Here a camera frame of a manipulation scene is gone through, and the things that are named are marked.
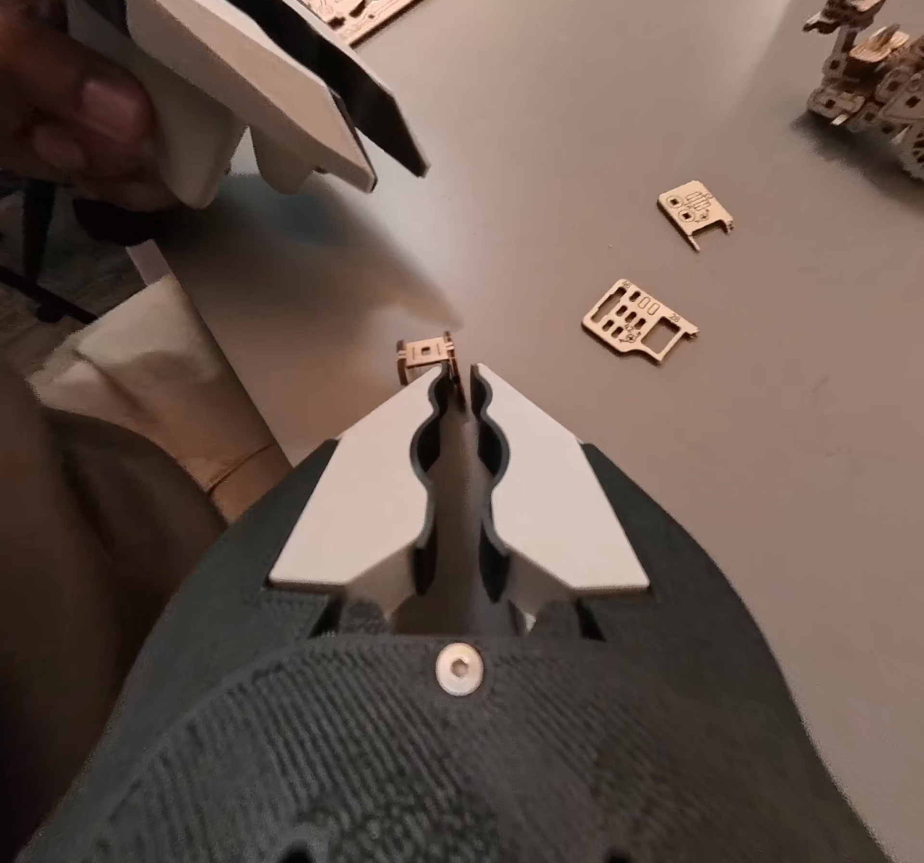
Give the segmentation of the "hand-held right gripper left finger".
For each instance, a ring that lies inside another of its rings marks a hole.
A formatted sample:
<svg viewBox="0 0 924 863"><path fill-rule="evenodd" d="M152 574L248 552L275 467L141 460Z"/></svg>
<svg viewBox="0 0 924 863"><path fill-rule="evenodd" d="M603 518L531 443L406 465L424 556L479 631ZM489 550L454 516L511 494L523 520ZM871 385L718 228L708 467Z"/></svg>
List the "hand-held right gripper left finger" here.
<svg viewBox="0 0 924 863"><path fill-rule="evenodd" d="M430 588L436 492L428 472L452 378L433 366L340 434L268 581L375 603L385 617Z"/></svg>

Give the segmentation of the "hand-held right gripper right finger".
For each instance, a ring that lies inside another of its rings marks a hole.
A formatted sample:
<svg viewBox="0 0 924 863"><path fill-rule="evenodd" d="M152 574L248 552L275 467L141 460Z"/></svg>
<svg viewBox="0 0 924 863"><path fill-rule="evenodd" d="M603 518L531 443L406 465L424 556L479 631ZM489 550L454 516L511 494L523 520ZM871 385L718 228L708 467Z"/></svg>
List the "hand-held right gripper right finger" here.
<svg viewBox="0 0 924 863"><path fill-rule="evenodd" d="M581 441L483 363L470 367L479 461L479 575L492 603L548 603L650 588Z"/></svg>

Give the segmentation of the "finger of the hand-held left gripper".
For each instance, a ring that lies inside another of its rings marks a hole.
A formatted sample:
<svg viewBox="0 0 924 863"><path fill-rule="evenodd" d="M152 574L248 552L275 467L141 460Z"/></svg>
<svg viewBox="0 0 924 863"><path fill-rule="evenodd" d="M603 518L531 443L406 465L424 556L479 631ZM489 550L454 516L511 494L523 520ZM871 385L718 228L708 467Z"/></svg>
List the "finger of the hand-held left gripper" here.
<svg viewBox="0 0 924 863"><path fill-rule="evenodd" d="M126 0L130 35L241 120L262 178L297 192L314 172L363 192L377 175L341 98L226 0Z"/></svg>
<svg viewBox="0 0 924 863"><path fill-rule="evenodd" d="M336 93L355 127L414 176L430 163L392 91L300 0L225 0Z"/></svg>

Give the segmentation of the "wooden offcut with slot grid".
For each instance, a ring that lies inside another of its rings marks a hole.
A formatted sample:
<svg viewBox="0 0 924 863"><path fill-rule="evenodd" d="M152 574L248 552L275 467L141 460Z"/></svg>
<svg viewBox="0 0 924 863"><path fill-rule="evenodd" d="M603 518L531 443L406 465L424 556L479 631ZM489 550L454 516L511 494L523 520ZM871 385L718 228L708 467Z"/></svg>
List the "wooden offcut with slot grid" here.
<svg viewBox="0 0 924 863"><path fill-rule="evenodd" d="M664 327L670 334L661 349L648 338ZM616 280L584 314L582 330L617 355L641 354L656 365L683 341L699 338L699 327L629 279Z"/></svg>

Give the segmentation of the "grey desk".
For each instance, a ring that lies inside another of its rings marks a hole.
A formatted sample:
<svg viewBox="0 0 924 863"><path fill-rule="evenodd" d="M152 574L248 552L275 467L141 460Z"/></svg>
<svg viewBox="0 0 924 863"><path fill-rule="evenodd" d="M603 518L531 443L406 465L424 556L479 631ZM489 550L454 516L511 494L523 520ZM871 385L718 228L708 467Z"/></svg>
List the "grey desk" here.
<svg viewBox="0 0 924 863"><path fill-rule="evenodd" d="M823 754L922 861L922 187L805 113L824 0L425 0L360 55L432 167L281 197L241 144L160 249L297 463L448 329L719 564ZM695 252L657 205L732 215ZM581 328L618 279L699 327L662 365Z"/></svg>

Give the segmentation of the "person's left hand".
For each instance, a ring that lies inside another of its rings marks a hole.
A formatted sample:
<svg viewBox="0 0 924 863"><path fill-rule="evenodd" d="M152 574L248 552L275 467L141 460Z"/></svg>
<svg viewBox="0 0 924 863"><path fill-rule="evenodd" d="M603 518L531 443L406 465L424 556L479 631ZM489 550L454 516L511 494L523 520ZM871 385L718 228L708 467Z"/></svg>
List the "person's left hand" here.
<svg viewBox="0 0 924 863"><path fill-rule="evenodd" d="M131 211L177 204L138 81L71 38L64 0L1 0L1 166Z"/></svg>

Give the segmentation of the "person's beige trousers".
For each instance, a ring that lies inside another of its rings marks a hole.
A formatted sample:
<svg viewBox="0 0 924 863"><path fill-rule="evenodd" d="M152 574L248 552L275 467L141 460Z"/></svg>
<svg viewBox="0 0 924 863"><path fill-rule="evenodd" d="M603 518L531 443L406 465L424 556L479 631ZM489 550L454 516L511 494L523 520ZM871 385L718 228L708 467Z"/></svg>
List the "person's beige trousers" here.
<svg viewBox="0 0 924 863"><path fill-rule="evenodd" d="M155 443L228 522L292 470L171 274L68 336L28 380L49 407Z"/></svg>

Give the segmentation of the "black office chair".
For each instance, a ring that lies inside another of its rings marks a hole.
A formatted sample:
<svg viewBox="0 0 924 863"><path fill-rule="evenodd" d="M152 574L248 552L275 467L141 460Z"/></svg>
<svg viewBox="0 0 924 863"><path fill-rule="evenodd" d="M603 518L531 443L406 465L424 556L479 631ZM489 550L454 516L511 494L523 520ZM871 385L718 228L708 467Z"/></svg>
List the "black office chair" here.
<svg viewBox="0 0 924 863"><path fill-rule="evenodd" d="M32 314L45 324L63 318L88 326L97 316L43 288L39 279L55 205L56 185L50 181L19 179L2 171L2 197L22 191L21 272L1 266L1 283L32 302Z"/></svg>

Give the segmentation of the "wooden offcut with square holes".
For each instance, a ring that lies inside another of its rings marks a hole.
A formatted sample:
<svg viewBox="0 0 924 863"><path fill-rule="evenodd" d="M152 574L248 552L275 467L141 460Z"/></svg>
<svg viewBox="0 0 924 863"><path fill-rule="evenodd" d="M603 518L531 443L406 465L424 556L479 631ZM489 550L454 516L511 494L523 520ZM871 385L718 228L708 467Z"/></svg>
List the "wooden offcut with square holes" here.
<svg viewBox="0 0 924 863"><path fill-rule="evenodd" d="M732 215L698 179L660 193L657 205L697 253L700 248L696 235L700 232L715 227L725 235L733 231Z"/></svg>

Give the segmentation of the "wooden motorcycle model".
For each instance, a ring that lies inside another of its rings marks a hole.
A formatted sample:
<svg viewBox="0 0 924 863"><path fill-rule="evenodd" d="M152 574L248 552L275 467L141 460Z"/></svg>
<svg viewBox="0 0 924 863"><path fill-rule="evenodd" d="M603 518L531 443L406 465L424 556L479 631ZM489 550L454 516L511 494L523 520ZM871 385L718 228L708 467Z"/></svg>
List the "wooden motorcycle model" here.
<svg viewBox="0 0 924 863"><path fill-rule="evenodd" d="M803 23L834 38L807 111L830 127L884 140L911 178L923 179L923 37L896 23L872 29L889 0L825 0Z"/></svg>

